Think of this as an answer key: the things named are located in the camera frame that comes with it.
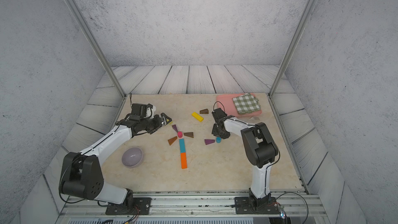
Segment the reddish brown wooden wedge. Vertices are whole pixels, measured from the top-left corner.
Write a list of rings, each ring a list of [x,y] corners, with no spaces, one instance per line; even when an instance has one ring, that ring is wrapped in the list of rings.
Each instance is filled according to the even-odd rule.
[[[178,139],[177,136],[175,136],[175,137],[169,139],[169,140],[168,140],[168,144],[171,146],[177,139]]]

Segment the dark brown triangular block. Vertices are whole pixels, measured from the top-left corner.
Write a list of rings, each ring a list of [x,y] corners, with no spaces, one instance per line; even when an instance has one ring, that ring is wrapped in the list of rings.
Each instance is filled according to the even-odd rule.
[[[200,110],[200,114],[209,114],[209,110],[208,109]]]

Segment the yellow rectangular block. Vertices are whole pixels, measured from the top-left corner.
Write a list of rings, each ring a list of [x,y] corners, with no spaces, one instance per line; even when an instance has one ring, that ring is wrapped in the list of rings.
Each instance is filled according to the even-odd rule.
[[[193,112],[191,115],[192,115],[192,117],[194,117],[199,122],[202,122],[204,120],[204,118],[201,115],[199,115],[198,113],[196,113],[196,112]]]

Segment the dark brown rectangular block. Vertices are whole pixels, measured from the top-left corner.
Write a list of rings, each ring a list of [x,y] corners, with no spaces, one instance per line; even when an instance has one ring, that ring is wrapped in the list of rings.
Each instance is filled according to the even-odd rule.
[[[186,137],[189,137],[189,138],[194,138],[194,133],[193,132],[185,132],[183,135],[186,136]]]

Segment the teal rectangular block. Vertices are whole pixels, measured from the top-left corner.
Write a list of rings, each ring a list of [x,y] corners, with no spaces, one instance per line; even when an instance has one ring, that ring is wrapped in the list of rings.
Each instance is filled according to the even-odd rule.
[[[186,153],[184,139],[179,139],[179,149],[180,149],[180,153]]]

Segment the orange rectangular block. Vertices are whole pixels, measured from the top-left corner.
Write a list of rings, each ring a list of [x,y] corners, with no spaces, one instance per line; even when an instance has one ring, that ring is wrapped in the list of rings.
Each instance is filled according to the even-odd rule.
[[[187,166],[187,156],[185,152],[182,152],[180,154],[180,159],[181,159],[181,168],[186,169],[188,166]]]

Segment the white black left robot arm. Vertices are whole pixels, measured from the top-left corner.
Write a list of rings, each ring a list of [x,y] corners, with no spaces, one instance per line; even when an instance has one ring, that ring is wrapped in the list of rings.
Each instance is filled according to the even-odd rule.
[[[131,112],[117,121],[104,137],[80,152],[69,152],[63,160],[59,195],[78,197],[132,208],[133,192],[107,183],[102,165],[122,144],[135,136],[153,134],[172,119],[157,115],[151,104],[132,104]]]

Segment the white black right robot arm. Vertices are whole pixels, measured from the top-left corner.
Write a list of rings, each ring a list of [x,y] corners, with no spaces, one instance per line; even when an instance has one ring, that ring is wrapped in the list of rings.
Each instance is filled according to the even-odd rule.
[[[231,134],[242,138],[245,154],[252,164],[252,184],[249,188],[249,206],[255,211],[274,203],[269,188],[271,168],[279,149],[265,123],[250,124],[228,116],[221,108],[212,111],[215,124],[212,135],[228,139]]]

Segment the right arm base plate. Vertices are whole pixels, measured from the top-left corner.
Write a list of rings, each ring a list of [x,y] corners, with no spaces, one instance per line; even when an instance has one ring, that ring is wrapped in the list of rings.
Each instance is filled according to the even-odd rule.
[[[264,215],[278,215],[280,207],[276,203],[274,197],[264,197],[256,199],[255,197],[235,197],[232,208],[238,215],[248,214],[264,214]]]

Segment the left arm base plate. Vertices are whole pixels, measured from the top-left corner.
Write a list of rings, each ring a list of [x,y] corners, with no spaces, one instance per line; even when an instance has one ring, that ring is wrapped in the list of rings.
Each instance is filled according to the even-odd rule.
[[[111,203],[107,209],[106,215],[149,215],[151,207],[151,198],[129,197],[122,204]]]

